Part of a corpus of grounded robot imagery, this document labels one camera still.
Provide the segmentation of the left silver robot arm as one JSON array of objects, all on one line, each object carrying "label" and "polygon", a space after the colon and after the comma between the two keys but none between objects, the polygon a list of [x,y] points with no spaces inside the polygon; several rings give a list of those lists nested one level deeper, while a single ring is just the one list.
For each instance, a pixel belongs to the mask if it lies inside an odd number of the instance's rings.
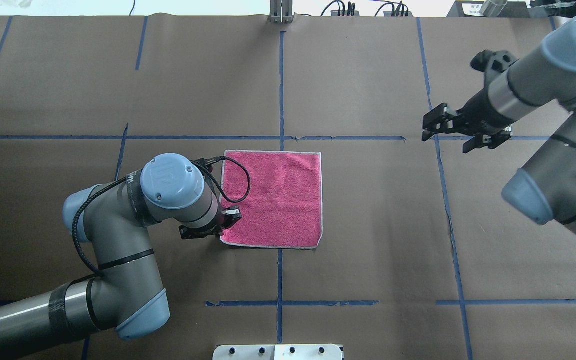
[{"label": "left silver robot arm", "polygon": [[163,153],[112,183],[71,194],[62,207],[78,256],[91,274],[0,307],[0,360],[79,342],[113,329],[122,340],[146,337],[170,318],[148,228],[178,221],[184,240],[221,236],[242,213],[212,166],[226,156],[191,161]]}]

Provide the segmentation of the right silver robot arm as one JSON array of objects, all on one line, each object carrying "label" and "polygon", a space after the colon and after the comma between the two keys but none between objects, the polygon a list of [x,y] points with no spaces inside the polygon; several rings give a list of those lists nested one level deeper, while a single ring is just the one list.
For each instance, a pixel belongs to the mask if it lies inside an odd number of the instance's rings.
[{"label": "right silver robot arm", "polygon": [[454,110],[446,103],[422,119],[422,141],[457,133],[469,139],[462,152],[495,150],[513,137],[512,127],[556,102],[568,114],[557,130],[510,178],[501,196],[537,225],[555,221],[576,235],[576,16],[518,58],[483,50],[470,62],[483,87]]}]

